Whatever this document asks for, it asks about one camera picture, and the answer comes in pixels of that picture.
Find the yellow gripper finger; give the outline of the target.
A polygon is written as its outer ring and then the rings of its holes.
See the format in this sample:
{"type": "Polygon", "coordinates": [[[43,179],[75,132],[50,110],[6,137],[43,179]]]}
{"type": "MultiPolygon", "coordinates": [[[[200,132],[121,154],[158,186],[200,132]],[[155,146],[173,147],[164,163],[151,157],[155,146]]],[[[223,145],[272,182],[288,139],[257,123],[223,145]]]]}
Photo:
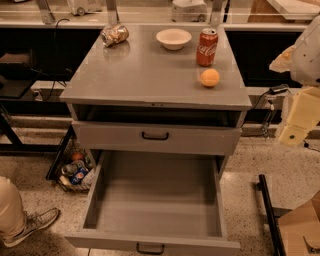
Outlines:
{"type": "Polygon", "coordinates": [[[293,54],[295,46],[286,48],[269,65],[269,69],[274,72],[284,73],[293,71],[293,54]]]}
{"type": "Polygon", "coordinates": [[[293,96],[284,127],[278,135],[281,144],[297,146],[320,122],[320,88],[303,87],[293,96]]]}

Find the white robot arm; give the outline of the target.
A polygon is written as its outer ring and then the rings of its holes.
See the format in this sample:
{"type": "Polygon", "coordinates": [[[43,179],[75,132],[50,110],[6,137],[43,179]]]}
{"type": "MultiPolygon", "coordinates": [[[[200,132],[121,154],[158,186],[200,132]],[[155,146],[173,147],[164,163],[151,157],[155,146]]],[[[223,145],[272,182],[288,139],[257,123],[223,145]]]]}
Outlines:
{"type": "Polygon", "coordinates": [[[320,16],[271,62],[269,69],[289,71],[291,79],[302,85],[292,97],[277,135],[283,145],[299,145],[320,122],[320,16]]]}

